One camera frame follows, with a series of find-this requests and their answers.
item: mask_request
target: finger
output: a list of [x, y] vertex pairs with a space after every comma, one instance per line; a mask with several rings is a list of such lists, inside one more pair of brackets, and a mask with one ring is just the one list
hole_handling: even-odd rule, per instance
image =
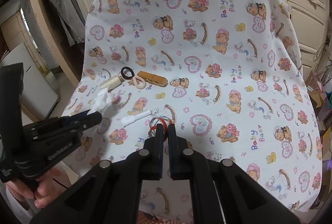
[[28, 198], [28, 199], [33, 199], [34, 194], [29, 187], [24, 184], [21, 180], [15, 178], [11, 181], [6, 182], [6, 185], [13, 190], [15, 190], [18, 194]]
[[50, 171], [47, 171], [46, 173], [44, 173], [41, 177], [37, 178], [36, 181], [41, 181], [41, 180], [45, 180], [45, 179], [49, 179], [52, 178], [53, 179], [53, 175]]
[[51, 202], [53, 202], [57, 197], [58, 197], [58, 194], [54, 193], [53, 195], [46, 196], [44, 198], [35, 200], [34, 205], [37, 208], [44, 208], [44, 207], [48, 206]]
[[48, 195], [51, 195], [52, 193], [54, 193], [55, 190], [55, 186], [54, 186], [54, 182], [53, 182], [53, 178], [47, 178], [45, 180], [42, 180], [39, 182], [39, 186], [36, 190], [36, 192], [41, 196], [41, 197], [46, 197]]
[[59, 169], [57, 169], [56, 167], [53, 167], [52, 169], [50, 169], [49, 172], [53, 176], [61, 176], [61, 171]]
[[7, 186], [7, 188], [16, 200], [21, 201], [21, 202], [25, 201], [24, 197], [21, 194], [18, 194], [14, 189], [12, 189], [9, 186]]

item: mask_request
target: teddy bear print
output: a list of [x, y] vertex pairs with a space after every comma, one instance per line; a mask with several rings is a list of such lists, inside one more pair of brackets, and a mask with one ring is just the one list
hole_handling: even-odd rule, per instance
[[83, 107], [83, 102], [80, 102], [80, 103], [76, 106], [75, 110], [74, 110], [73, 112], [70, 113], [70, 115], [77, 115], [77, 114], [80, 112], [80, 110], [82, 109], [82, 107]]
[[219, 130], [217, 137], [220, 138], [220, 140], [225, 142], [236, 142], [239, 138], [240, 132], [236, 130], [236, 127], [229, 123], [227, 126], [222, 126]]
[[252, 16], [260, 16], [263, 20], [266, 20], [266, 6], [264, 3], [257, 3], [254, 0], [249, 0], [246, 4], [246, 9]]
[[277, 139], [278, 141], [283, 141], [284, 139], [287, 140], [288, 142], [292, 141], [292, 133], [291, 130], [289, 129], [288, 126], [285, 127], [275, 127], [275, 131], [274, 131], [274, 137], [275, 139]]
[[196, 91], [196, 96], [200, 98], [207, 98], [210, 96], [210, 91], [202, 87], [200, 90]]
[[173, 20], [169, 15], [164, 17], [155, 17], [153, 20], [153, 26], [159, 30], [162, 30], [163, 28], [173, 30]]
[[231, 111], [239, 114], [241, 112], [241, 94], [235, 89], [232, 89], [228, 95], [229, 104], [226, 104], [227, 108], [230, 108]]
[[287, 18], [290, 18], [289, 13], [286, 10], [286, 5], [285, 4], [280, 4], [279, 5], [281, 13], [283, 13]]
[[291, 61], [288, 58], [281, 58], [278, 62], [280, 70], [289, 71], [292, 67]]
[[115, 38], [121, 38], [123, 36], [123, 28], [115, 24], [111, 29], [110, 29], [110, 36]]
[[125, 141], [128, 136], [126, 135], [127, 131], [124, 128], [121, 129], [115, 129], [110, 135], [109, 138], [111, 140], [111, 143], [114, 143], [116, 145], [123, 144], [123, 141]]
[[308, 116], [302, 110], [298, 112], [298, 121], [300, 121], [301, 124], [308, 123]]
[[209, 77], [214, 77], [214, 78], [219, 78], [222, 73], [222, 69], [220, 69], [220, 65], [215, 63], [213, 65], [209, 65], [205, 71], [205, 73], [209, 76]]
[[169, 84], [173, 87], [188, 88], [189, 87], [189, 79], [187, 77], [186, 78], [174, 77], [169, 82]]
[[262, 81], [263, 83], [266, 82], [266, 71], [260, 71], [258, 69], [253, 70], [251, 73], [251, 79], [255, 81]]
[[144, 47], [142, 46], [137, 46], [136, 47], [136, 51], [135, 51], [137, 60], [135, 61], [135, 63], [143, 68], [146, 67], [146, 52]]
[[317, 154], [316, 154], [316, 157], [317, 157], [317, 159], [322, 160], [322, 158], [323, 158], [323, 155], [322, 155], [322, 148], [323, 148], [323, 145], [322, 145], [322, 143], [321, 143], [321, 141], [320, 141], [319, 136], [316, 137], [316, 148], [317, 148]]
[[190, 41], [194, 40], [197, 37], [197, 33], [192, 28], [186, 28], [186, 31], [183, 33], [183, 39]]
[[84, 93], [87, 89], [88, 89], [88, 86], [81, 86], [81, 87], [78, 89], [78, 91], [79, 91], [80, 93]]
[[226, 29], [219, 29], [215, 35], [215, 41], [215, 45], [212, 48], [222, 55], [226, 54], [229, 32]]
[[283, 90], [283, 88], [281, 87], [281, 85], [279, 85], [278, 83], [274, 83], [273, 87], [278, 92], [281, 92]]
[[304, 153], [307, 150], [307, 143], [304, 140], [302, 140], [302, 139], [298, 143], [298, 150], [301, 153]]
[[95, 80], [96, 79], [96, 74], [92, 69], [86, 69], [86, 72], [89, 74], [91, 80]]
[[120, 10], [118, 8], [117, 0], [107, 0], [110, 8], [107, 10], [111, 14], [119, 14]]
[[92, 137], [84, 136], [81, 138], [81, 146], [84, 148], [85, 151], [89, 151], [92, 145]]
[[297, 99], [299, 102], [303, 102], [302, 96], [301, 96], [301, 92], [298, 89], [298, 85], [293, 84], [293, 92], [295, 94], [295, 99]]
[[322, 179], [322, 177], [321, 177], [320, 173], [317, 173], [317, 175], [313, 177], [313, 181], [312, 181], [313, 190], [319, 188], [321, 179]]
[[89, 56], [97, 57], [97, 56], [104, 56], [102, 49], [99, 46], [96, 46], [93, 49], [89, 50]]
[[208, 9], [207, 8], [208, 5], [209, 5], [208, 0], [189, 0], [188, 7], [192, 8], [194, 12], [197, 11], [204, 12]]
[[260, 178], [260, 168], [255, 163], [251, 163], [251, 164], [248, 165], [246, 173], [247, 173], [247, 175], [249, 175], [256, 182]]
[[119, 61], [121, 59], [121, 55], [118, 52], [113, 52], [112, 55], [111, 55], [111, 58], [114, 61]]
[[137, 115], [143, 112], [143, 108], [147, 104], [147, 98], [145, 97], [140, 97], [134, 104], [134, 107], [132, 108], [131, 111], [128, 111], [128, 115]]
[[95, 156], [94, 158], [91, 159], [91, 161], [89, 162], [89, 165], [91, 167], [94, 167], [95, 165], [97, 165], [100, 162], [100, 156]]
[[285, 46], [285, 49], [287, 50], [287, 48], [289, 46], [293, 46], [294, 45], [294, 41], [293, 41], [293, 39], [291, 37], [285, 36], [283, 38], [283, 45]]

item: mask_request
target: beige hair tie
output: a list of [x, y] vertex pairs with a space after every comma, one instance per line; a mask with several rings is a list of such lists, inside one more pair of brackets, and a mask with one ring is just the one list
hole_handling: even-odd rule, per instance
[[[143, 83], [143, 85], [139, 85], [137, 80], [141, 81]], [[144, 89], [146, 87], [146, 82], [144, 81], [144, 79], [138, 75], [135, 75], [132, 78], [132, 81], [134, 82], [134, 86], [138, 89]]]

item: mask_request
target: floor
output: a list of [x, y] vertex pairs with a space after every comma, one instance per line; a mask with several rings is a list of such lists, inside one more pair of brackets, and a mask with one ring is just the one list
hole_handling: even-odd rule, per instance
[[54, 75], [56, 78], [57, 89], [55, 90], [57, 94], [60, 96], [60, 101], [54, 108], [50, 117], [57, 116], [60, 117], [67, 106], [67, 103], [72, 96], [75, 87], [69, 81], [64, 73], [57, 73]]

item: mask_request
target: white plastic tube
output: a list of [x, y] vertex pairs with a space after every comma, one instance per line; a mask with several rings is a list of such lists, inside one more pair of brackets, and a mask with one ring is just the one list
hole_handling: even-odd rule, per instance
[[135, 121], [142, 119], [151, 114], [152, 114], [152, 111], [150, 109], [147, 109], [138, 115], [130, 115], [130, 116], [122, 118], [121, 123], [123, 124], [124, 127], [126, 127], [126, 126], [134, 123]]

